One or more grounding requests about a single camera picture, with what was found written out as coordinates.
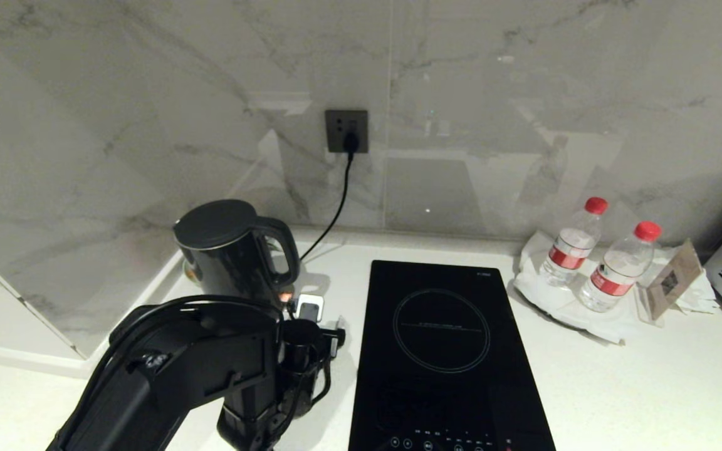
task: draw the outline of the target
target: red bottle label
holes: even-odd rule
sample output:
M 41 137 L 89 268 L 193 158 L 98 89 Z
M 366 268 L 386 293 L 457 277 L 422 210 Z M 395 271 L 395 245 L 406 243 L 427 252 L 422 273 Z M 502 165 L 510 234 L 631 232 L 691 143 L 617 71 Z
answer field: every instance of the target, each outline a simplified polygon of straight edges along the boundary
M 562 268 L 578 269 L 584 264 L 584 260 L 587 259 L 590 251 L 592 249 L 573 247 L 562 240 L 562 237 L 557 237 L 553 247 L 550 248 L 548 256 L 553 263 Z
M 622 296 L 634 285 L 636 277 L 622 275 L 609 266 L 601 263 L 590 276 L 592 284 L 610 296 Z

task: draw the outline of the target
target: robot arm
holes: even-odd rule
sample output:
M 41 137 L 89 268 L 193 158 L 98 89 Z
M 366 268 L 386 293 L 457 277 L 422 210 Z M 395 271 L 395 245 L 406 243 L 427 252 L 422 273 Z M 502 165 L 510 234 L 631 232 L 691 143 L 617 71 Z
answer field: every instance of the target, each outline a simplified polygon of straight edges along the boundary
M 343 339 L 343 331 L 284 322 L 272 306 L 226 296 L 142 306 L 111 334 L 48 451 L 162 450 L 190 410 L 220 398 L 221 436 L 240 451 L 271 449 L 310 408 L 330 342 Z

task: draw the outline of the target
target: white napkin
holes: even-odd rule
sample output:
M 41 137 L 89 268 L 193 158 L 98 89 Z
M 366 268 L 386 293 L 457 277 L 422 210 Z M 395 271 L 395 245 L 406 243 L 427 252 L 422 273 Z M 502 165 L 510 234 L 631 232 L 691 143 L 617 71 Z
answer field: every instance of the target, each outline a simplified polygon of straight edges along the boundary
M 637 315 L 639 303 L 636 288 L 631 288 L 614 309 L 605 313 L 597 313 L 585 308 L 576 298 L 575 293 L 587 282 L 587 278 L 597 265 L 596 262 L 586 260 L 578 269 L 578 274 L 570 283 L 570 288 L 547 285 L 539 276 L 539 267 L 552 245 L 553 240 L 548 235 L 536 232 L 522 248 L 520 271 L 514 279 L 514 286 L 525 299 L 561 323 L 584 329 L 611 343 L 620 343 L 621 340 L 630 338 L 641 330 L 644 323 L 640 322 Z M 645 285 L 650 283 L 677 251 L 676 248 L 662 248 L 654 252 L 653 265 L 640 277 L 639 282 Z M 703 273 L 682 294 L 676 304 L 683 311 L 712 312 L 718 308 L 718 304 L 714 301 L 714 291 Z

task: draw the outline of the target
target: kettle lid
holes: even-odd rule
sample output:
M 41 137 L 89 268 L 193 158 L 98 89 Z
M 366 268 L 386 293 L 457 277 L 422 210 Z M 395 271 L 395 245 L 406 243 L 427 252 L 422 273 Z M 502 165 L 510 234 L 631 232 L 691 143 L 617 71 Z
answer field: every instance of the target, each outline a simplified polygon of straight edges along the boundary
M 174 225 L 174 237 L 181 246 L 204 251 L 240 239 L 257 218 L 243 200 L 215 200 L 184 214 Z

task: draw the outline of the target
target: wall outlet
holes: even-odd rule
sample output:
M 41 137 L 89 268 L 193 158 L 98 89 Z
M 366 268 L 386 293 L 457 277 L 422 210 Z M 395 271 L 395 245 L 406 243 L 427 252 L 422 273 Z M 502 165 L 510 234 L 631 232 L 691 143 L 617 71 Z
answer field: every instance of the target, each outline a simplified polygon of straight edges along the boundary
M 358 151 L 369 153 L 369 134 L 367 123 L 369 114 L 366 110 L 326 110 L 325 132 L 327 134 L 327 150 L 329 152 L 346 152 L 344 138 L 349 132 L 358 136 Z

